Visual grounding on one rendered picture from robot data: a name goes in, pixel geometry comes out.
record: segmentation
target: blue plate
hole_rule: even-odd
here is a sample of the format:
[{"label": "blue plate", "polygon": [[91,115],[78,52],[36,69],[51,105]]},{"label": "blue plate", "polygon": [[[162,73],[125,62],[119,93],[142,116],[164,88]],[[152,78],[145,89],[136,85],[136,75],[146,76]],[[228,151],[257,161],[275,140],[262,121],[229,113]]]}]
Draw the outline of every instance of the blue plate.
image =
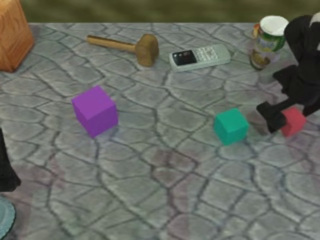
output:
[{"label": "blue plate", "polygon": [[0,239],[7,235],[15,218],[15,207],[6,198],[0,196]]}]

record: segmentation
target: wooden box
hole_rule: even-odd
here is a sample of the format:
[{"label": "wooden box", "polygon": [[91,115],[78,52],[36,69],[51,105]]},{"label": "wooden box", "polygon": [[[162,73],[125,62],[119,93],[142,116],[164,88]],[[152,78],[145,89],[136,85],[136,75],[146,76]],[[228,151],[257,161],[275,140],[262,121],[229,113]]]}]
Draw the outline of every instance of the wooden box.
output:
[{"label": "wooden box", "polygon": [[20,1],[0,0],[0,71],[15,71],[33,45]]}]

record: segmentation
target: purple cube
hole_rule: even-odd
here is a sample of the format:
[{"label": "purple cube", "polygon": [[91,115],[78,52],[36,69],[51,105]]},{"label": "purple cube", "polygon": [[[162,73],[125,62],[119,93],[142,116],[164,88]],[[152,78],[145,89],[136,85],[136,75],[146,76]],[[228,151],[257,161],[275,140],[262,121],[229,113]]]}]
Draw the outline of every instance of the purple cube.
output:
[{"label": "purple cube", "polygon": [[71,100],[75,116],[92,137],[118,124],[116,104],[100,86],[95,86]]}]

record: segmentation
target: can lid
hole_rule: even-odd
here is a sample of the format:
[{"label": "can lid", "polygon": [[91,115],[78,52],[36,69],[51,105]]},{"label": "can lid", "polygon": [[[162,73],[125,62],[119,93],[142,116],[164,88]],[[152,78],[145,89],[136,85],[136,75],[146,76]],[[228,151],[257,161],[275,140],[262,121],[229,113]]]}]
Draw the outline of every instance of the can lid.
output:
[{"label": "can lid", "polygon": [[283,16],[265,16],[260,21],[261,29],[272,36],[283,36],[289,21]]}]

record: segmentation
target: light blue object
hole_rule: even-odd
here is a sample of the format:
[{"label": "light blue object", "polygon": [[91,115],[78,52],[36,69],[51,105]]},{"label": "light blue object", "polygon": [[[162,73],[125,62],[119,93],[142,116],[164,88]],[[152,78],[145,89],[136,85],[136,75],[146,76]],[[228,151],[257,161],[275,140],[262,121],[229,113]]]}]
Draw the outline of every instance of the light blue object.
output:
[{"label": "light blue object", "polygon": [[243,140],[247,135],[248,129],[248,121],[237,108],[219,113],[215,117],[213,124],[213,130],[224,145]]},{"label": "light blue object", "polygon": [[6,198],[0,196],[0,239],[7,235],[15,218],[15,207]]}]

